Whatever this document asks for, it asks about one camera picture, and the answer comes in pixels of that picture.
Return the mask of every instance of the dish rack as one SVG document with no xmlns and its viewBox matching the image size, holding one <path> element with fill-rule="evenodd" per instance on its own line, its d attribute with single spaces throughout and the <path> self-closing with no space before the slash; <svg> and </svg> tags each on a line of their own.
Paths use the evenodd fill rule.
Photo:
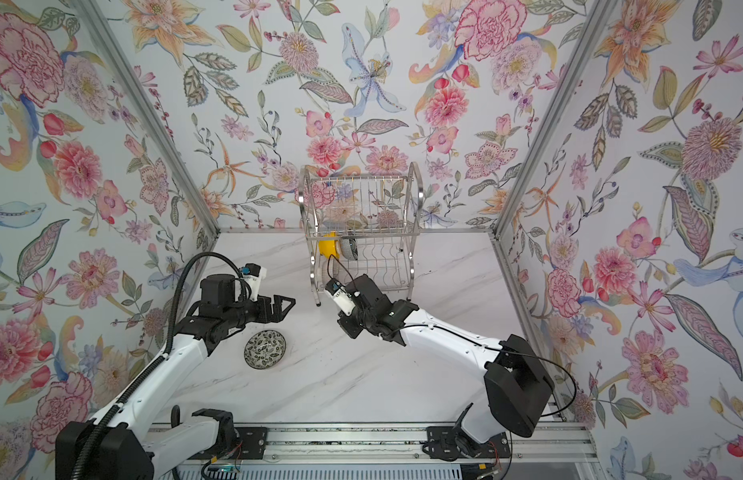
<svg viewBox="0 0 743 480">
<path fill-rule="evenodd" d="M 415 283 L 415 244 L 424 185 L 419 166 L 407 174 L 322 178 L 303 167 L 298 187 L 304 237 L 310 254 L 315 304 L 333 276 L 342 283 L 367 274 L 383 292 L 406 292 Z M 320 243 L 336 241 L 340 262 L 329 262 Z"/>
</svg>

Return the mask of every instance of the orange lily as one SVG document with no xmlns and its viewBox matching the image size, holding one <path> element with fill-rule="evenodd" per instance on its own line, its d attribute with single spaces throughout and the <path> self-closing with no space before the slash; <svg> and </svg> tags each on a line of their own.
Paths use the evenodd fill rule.
<svg viewBox="0 0 743 480">
<path fill-rule="evenodd" d="M 563 175 L 563 168 L 561 169 L 561 173 L 558 174 L 558 178 L 556 178 L 556 181 L 553 184 L 553 186 L 549 187 L 547 191 L 543 191 L 541 188 L 534 187 L 531 190 L 526 192 L 526 195 L 533 194 L 534 200 L 537 201 L 536 204 L 531 206 L 531 208 L 536 207 L 536 209 L 532 213 L 526 216 L 532 216 L 536 214 L 544 206 L 545 210 L 547 211 L 547 223 L 548 225 L 550 225 L 550 228 L 553 228 L 553 222 L 550 220 L 550 204 L 558 206 L 555 200 L 550 198 L 550 194 L 553 192 L 553 190 L 555 190 L 556 186 L 558 185 L 558 181 L 561 179 L 561 175 Z"/>
<path fill-rule="evenodd" d="M 230 193 L 228 194 L 228 197 L 232 195 L 233 190 L 235 190 L 235 174 L 243 174 L 248 175 L 249 177 L 254 178 L 263 178 L 259 175 L 250 174 L 247 171 L 241 170 L 239 167 L 243 164 L 249 163 L 248 161 L 243 161 L 237 164 L 230 164 L 230 155 L 227 153 L 227 148 L 224 146 L 224 142 L 221 138 L 219 138 L 219 135 L 217 135 L 217 138 L 219 139 L 219 143 L 222 145 L 222 153 L 224 155 L 224 165 L 220 168 L 217 168 L 216 170 L 213 170 L 212 173 L 208 174 L 208 180 L 206 180 L 205 187 L 208 187 L 208 184 L 212 183 L 212 178 L 216 175 L 217 180 L 221 180 L 222 178 L 227 177 L 228 184 L 232 183 L 232 188 L 230 189 Z"/>
</svg>

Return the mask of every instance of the green leaf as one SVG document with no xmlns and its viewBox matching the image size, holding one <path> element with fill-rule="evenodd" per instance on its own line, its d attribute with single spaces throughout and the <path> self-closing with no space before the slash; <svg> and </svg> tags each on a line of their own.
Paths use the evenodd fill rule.
<svg viewBox="0 0 743 480">
<path fill-rule="evenodd" d="M 640 403 L 636 402 L 632 398 L 620 398 L 614 402 L 614 405 L 625 417 L 630 418 L 631 420 L 637 420 L 638 418 L 650 415 L 648 410 L 643 408 Z"/>
</svg>

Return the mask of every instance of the pink peony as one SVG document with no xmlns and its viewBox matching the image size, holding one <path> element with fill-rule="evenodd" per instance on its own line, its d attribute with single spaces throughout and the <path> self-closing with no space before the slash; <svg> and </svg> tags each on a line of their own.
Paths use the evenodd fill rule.
<svg viewBox="0 0 743 480">
<path fill-rule="evenodd" d="M 635 283 L 635 265 L 619 248 L 602 248 L 596 255 L 596 280 L 607 293 L 628 293 Z"/>
<path fill-rule="evenodd" d="M 454 140 L 457 138 L 457 127 L 441 127 L 435 130 L 430 138 L 427 139 L 427 151 L 435 150 L 442 154 L 447 154 L 451 151 L 451 146 L 454 145 Z"/>
<path fill-rule="evenodd" d="M 577 279 L 569 275 L 563 269 L 556 268 L 548 276 L 549 285 L 547 295 L 550 303 L 558 309 L 558 312 L 566 318 L 575 316 L 581 306 L 577 300 L 582 291 L 577 285 Z"/>
<path fill-rule="evenodd" d="M 331 126 L 334 125 L 334 121 L 331 120 L 329 114 L 319 114 L 319 112 L 313 110 L 309 110 L 307 122 L 308 137 L 315 137 L 316 135 L 323 137 L 331 132 Z"/>
<path fill-rule="evenodd" d="M 469 103 L 461 89 L 453 85 L 442 88 L 427 103 L 425 118 L 434 127 L 447 127 L 456 123 L 467 112 Z"/>
<path fill-rule="evenodd" d="M 0 86 L 14 99 L 24 94 L 40 108 L 64 87 L 62 60 L 49 35 L 19 16 L 0 14 Z"/>
<path fill-rule="evenodd" d="M 664 413 L 673 413 L 679 403 L 689 406 L 689 392 L 681 386 L 689 380 L 689 370 L 676 365 L 678 351 L 674 348 L 663 351 L 665 338 L 659 330 L 654 336 L 644 331 L 635 334 L 635 343 L 623 340 L 622 356 L 630 361 L 627 367 L 627 389 L 643 394 L 643 402 L 651 407 L 654 396 L 657 407 Z"/>
<path fill-rule="evenodd" d="M 40 350 L 34 326 L 17 319 L 0 325 L 0 384 L 14 383 L 30 369 Z"/>
<path fill-rule="evenodd" d="M 371 153 L 366 156 L 366 169 L 374 175 L 398 175 L 408 168 L 408 159 L 398 147 L 383 145 L 382 150 L 372 147 Z"/>
<path fill-rule="evenodd" d="M 75 274 L 67 283 L 67 296 L 73 300 L 82 296 L 82 309 L 96 306 L 98 296 L 118 292 L 116 280 L 120 277 L 120 272 L 110 271 L 118 266 L 118 261 L 105 254 L 105 249 L 94 250 L 93 255 L 81 252 L 78 258 L 80 264 L 74 260 L 69 264 L 70 270 Z"/>
<path fill-rule="evenodd" d="M 142 168 L 139 175 L 144 185 L 139 191 L 139 198 L 155 206 L 158 215 L 163 215 L 168 203 L 168 172 L 163 160 L 158 159 L 155 165 Z"/>
<path fill-rule="evenodd" d="M 642 216 L 616 236 L 616 244 L 624 248 L 633 258 L 645 258 L 657 251 L 652 238 L 652 227 L 646 217 Z"/>
<path fill-rule="evenodd" d="M 454 44 L 464 45 L 466 60 L 492 57 L 516 41 L 526 16 L 519 0 L 472 0 L 462 11 Z"/>
<path fill-rule="evenodd" d="M 54 170 L 65 191 L 78 200 L 93 197 L 102 179 L 99 157 L 79 141 L 66 141 L 57 149 Z"/>
<path fill-rule="evenodd" d="M 112 180 L 105 180 L 105 186 L 99 187 L 96 193 L 96 207 L 99 215 L 105 220 L 113 216 L 121 216 L 128 211 L 123 197 L 118 193 L 118 187 Z"/>
<path fill-rule="evenodd" d="M 692 180 L 715 180 L 729 171 L 742 149 L 740 126 L 731 118 L 706 121 L 689 130 L 683 145 L 683 173 Z"/>
<path fill-rule="evenodd" d="M 83 422 L 88 416 L 91 382 L 79 372 L 71 372 L 66 382 L 52 382 L 45 397 L 38 401 L 32 418 L 32 446 L 51 453 L 56 436 L 70 422 Z"/>
<path fill-rule="evenodd" d="M 334 137 L 318 137 L 308 146 L 308 155 L 319 165 L 331 165 L 341 154 L 342 143 Z"/>
</svg>

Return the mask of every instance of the pink flower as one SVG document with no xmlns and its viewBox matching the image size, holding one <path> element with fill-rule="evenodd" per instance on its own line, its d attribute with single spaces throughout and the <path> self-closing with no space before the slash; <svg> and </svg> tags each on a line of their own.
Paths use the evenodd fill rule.
<svg viewBox="0 0 743 480">
<path fill-rule="evenodd" d="M 465 99 L 465 92 L 461 89 L 453 85 L 442 88 L 436 91 L 427 103 L 425 118 L 434 127 L 455 124 L 467 112 L 469 103 L 470 101 Z"/>
<path fill-rule="evenodd" d="M 628 293 L 635 283 L 635 265 L 615 246 L 598 252 L 594 270 L 607 293 Z"/>
<path fill-rule="evenodd" d="M 678 351 L 674 348 L 663 351 L 665 338 L 659 330 L 654 336 L 644 331 L 635 334 L 635 344 L 630 339 L 623 340 L 622 356 L 630 361 L 627 367 L 627 389 L 635 394 L 643 394 L 646 406 L 654 405 L 664 413 L 673 413 L 679 403 L 689 406 L 689 392 L 681 386 L 687 382 L 689 370 L 676 365 Z"/>
<path fill-rule="evenodd" d="M 308 155 L 319 165 L 333 164 L 341 154 L 342 143 L 334 137 L 318 137 L 308 146 Z"/>
<path fill-rule="evenodd" d="M 693 180 L 715 180 L 729 171 L 742 149 L 741 133 L 731 118 L 691 128 L 681 152 L 683 173 Z"/>
<path fill-rule="evenodd" d="M 435 150 L 442 154 L 449 153 L 451 146 L 454 145 L 454 139 L 457 138 L 458 131 L 457 127 L 441 127 L 435 130 L 427 139 L 427 151 Z"/>
<path fill-rule="evenodd" d="M 633 258 L 645 258 L 657 251 L 652 238 L 652 227 L 646 217 L 642 216 L 616 236 L 616 244 L 624 248 Z"/>
<path fill-rule="evenodd" d="M 230 138 L 238 137 L 239 140 L 243 141 L 248 141 L 248 138 L 254 134 L 253 131 L 248 129 L 248 126 L 244 127 L 241 125 L 241 122 L 229 117 L 228 115 L 225 115 L 224 120 L 222 120 L 222 128 L 228 135 L 230 135 Z"/>
<path fill-rule="evenodd" d="M 494 57 L 491 84 L 495 93 L 512 88 L 529 78 L 542 55 L 542 47 L 524 38 Z"/>
<path fill-rule="evenodd" d="M 66 141 L 59 147 L 54 169 L 65 191 L 78 200 L 93 197 L 102 179 L 99 157 L 91 147 L 84 148 L 79 141 Z"/>
<path fill-rule="evenodd" d="M 155 206 L 158 215 L 163 215 L 168 203 L 168 173 L 163 160 L 158 159 L 155 165 L 142 168 L 139 175 L 144 185 L 139 191 L 139 198 Z"/>
<path fill-rule="evenodd" d="M 142 240 L 150 239 L 150 229 L 152 229 L 152 224 L 147 220 L 126 221 L 126 235 L 128 235 L 129 240 L 137 245 L 141 244 Z"/>
<path fill-rule="evenodd" d="M 46 281 L 44 282 L 40 274 L 35 272 L 32 274 L 32 282 L 35 284 L 36 290 L 29 288 L 28 286 L 20 286 L 16 289 L 16 292 L 21 296 L 26 296 L 32 300 L 28 300 L 24 303 L 17 303 L 14 305 L 14 313 L 19 313 L 23 310 L 32 308 L 30 312 L 30 318 L 35 318 L 41 312 L 43 305 L 51 305 L 54 303 L 54 299 L 49 297 L 49 294 L 59 285 L 59 283 L 67 283 L 72 279 L 72 275 L 62 275 L 56 282 L 54 277 L 56 276 L 56 269 L 49 268 L 46 272 Z"/>
<path fill-rule="evenodd" d="M 241 18 L 250 13 L 253 13 L 256 18 L 259 18 L 259 12 L 270 7 L 269 3 L 259 3 L 259 0 L 238 0 L 238 2 L 240 2 L 241 5 L 233 5 L 232 8 L 239 12 L 243 12 Z"/>
<path fill-rule="evenodd" d="M 342 138 L 342 141 L 345 142 L 347 145 L 343 146 L 342 148 L 345 150 L 353 150 L 357 153 L 360 153 L 360 149 L 362 148 L 370 148 L 371 144 L 373 144 L 376 140 L 376 138 L 372 138 L 369 140 L 366 140 L 368 137 L 368 134 L 363 134 L 360 138 L 358 138 L 358 133 L 353 132 L 352 138 L 353 140 L 350 140 L 347 137 Z"/>
<path fill-rule="evenodd" d="M 105 180 L 104 187 L 99 187 L 96 193 L 96 207 L 104 220 L 121 216 L 128 211 L 123 197 L 118 193 L 118 187 L 112 180 Z"/>
<path fill-rule="evenodd" d="M 477 153 L 472 152 L 465 155 L 465 162 L 469 167 L 465 177 L 487 177 L 514 159 L 517 151 L 517 148 L 502 150 L 499 145 L 487 141 Z"/>
<path fill-rule="evenodd" d="M 308 111 L 307 121 L 308 137 L 314 137 L 316 135 L 323 137 L 331 131 L 331 126 L 334 124 L 329 114 L 323 115 L 313 110 Z"/>
<path fill-rule="evenodd" d="M 52 382 L 32 418 L 32 446 L 41 452 L 53 452 L 56 436 L 68 423 L 86 420 L 92 394 L 91 382 L 79 372 L 70 373 L 66 382 Z"/>
<path fill-rule="evenodd" d="M 306 74 L 318 67 L 318 49 L 304 33 L 291 33 L 280 42 L 280 56 L 289 67 Z"/>
<path fill-rule="evenodd" d="M 659 326 L 661 325 L 670 332 L 674 331 L 675 325 L 664 318 L 664 316 L 662 316 L 673 313 L 673 309 L 669 306 L 656 305 L 656 302 L 659 302 L 660 299 L 662 299 L 662 297 L 665 295 L 665 293 L 662 292 L 660 289 L 657 289 L 649 297 L 649 284 L 645 282 L 640 282 L 639 284 L 641 286 L 640 296 L 636 295 L 632 291 L 630 292 L 630 296 L 633 298 L 633 302 L 641 307 L 640 310 L 638 310 L 638 316 L 643 318 L 643 316 L 648 313 L 649 319 L 652 321 L 652 324 L 654 324 L 654 328 L 656 330 L 661 331 L 662 329 L 659 328 Z"/>
<path fill-rule="evenodd" d="M 62 91 L 62 60 L 49 35 L 19 16 L 0 14 L 0 86 L 15 100 L 24 94 L 40 108 Z"/>
<path fill-rule="evenodd" d="M 582 307 L 577 300 L 582 291 L 577 285 L 577 279 L 569 275 L 569 272 L 556 268 L 548 276 L 549 285 L 547 295 L 550 303 L 558 309 L 558 312 L 566 318 L 575 316 Z"/>
<path fill-rule="evenodd" d="M 366 169 L 374 175 L 398 175 L 408 168 L 408 156 L 398 147 L 382 146 L 382 150 L 371 148 L 371 153 L 366 156 Z"/>
<path fill-rule="evenodd" d="M 17 319 L 0 325 L 0 384 L 19 380 L 32 367 L 39 349 L 40 336 L 33 325 Z"/>
<path fill-rule="evenodd" d="M 460 16 L 455 46 L 464 45 L 466 60 L 499 54 L 516 41 L 526 16 L 526 5 L 518 0 L 472 0 Z"/>
<path fill-rule="evenodd" d="M 118 266 L 118 261 L 105 254 L 105 249 L 94 250 L 93 255 L 81 252 L 78 258 L 80 264 L 74 260 L 69 264 L 70 270 L 75 274 L 67 283 L 67 296 L 73 300 L 82 296 L 81 309 L 96 306 L 98 296 L 118 292 L 116 280 L 120 277 L 120 272 L 110 271 Z"/>
<path fill-rule="evenodd" d="M 438 180 L 449 178 L 452 175 L 451 169 L 449 169 L 447 164 L 444 164 L 443 160 L 440 158 L 435 161 L 426 160 L 426 164 L 430 176 L 435 177 Z"/>
<path fill-rule="evenodd" d="M 721 42 L 715 40 L 712 43 L 712 55 L 704 51 L 700 51 L 697 54 L 697 60 L 702 62 L 704 65 L 695 65 L 694 70 L 707 70 L 708 68 L 712 68 L 712 71 L 708 74 L 708 78 L 713 78 L 715 74 L 718 73 L 719 68 L 723 73 L 741 72 L 741 64 L 732 62 L 732 60 L 743 54 L 743 46 L 738 48 L 736 52 L 732 52 L 734 47 L 737 46 L 737 42 L 739 42 L 738 34 L 731 37 L 729 43 L 726 44 L 726 48 L 721 52 Z"/>
<path fill-rule="evenodd" d="M 141 65 L 134 65 L 134 74 L 136 75 L 136 78 L 138 78 L 139 81 L 142 83 L 143 87 L 157 87 L 158 86 L 158 84 L 150 83 L 153 80 L 155 80 L 155 74 L 153 72 L 147 72 L 146 74 L 142 75 Z"/>
</svg>

